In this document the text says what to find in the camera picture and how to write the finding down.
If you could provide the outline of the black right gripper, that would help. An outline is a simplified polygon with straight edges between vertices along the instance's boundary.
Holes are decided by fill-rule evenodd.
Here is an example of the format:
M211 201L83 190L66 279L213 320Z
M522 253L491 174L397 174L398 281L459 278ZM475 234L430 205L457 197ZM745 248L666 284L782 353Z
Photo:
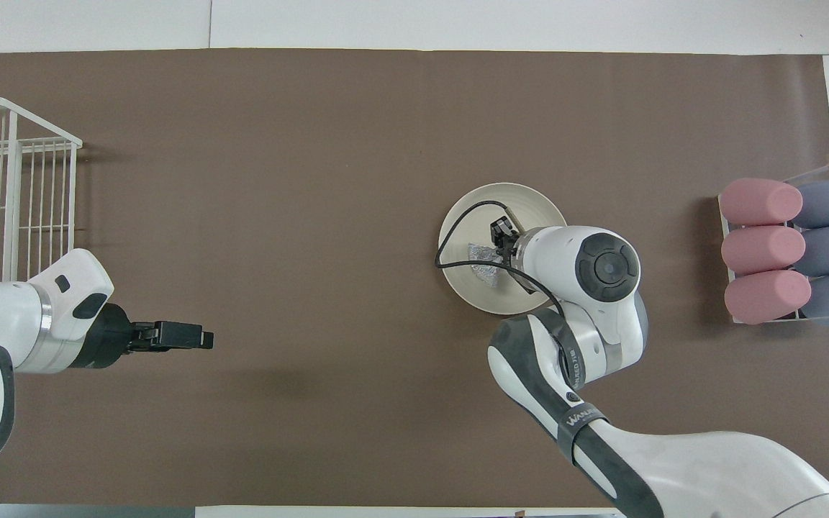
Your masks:
M519 249L521 231L510 217L504 215L491 223L491 239L494 253L502 262L510 262Z

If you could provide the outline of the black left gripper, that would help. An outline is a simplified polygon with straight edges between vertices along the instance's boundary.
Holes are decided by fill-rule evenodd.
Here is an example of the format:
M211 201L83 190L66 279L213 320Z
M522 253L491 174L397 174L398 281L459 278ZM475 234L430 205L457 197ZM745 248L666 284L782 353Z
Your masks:
M108 368L122 356L135 352L168 350L213 350L214 333L204 331L200 324L158 322L158 348L141 332L153 330L152 322L131 322L126 312L114 303L107 303L83 338L72 368Z

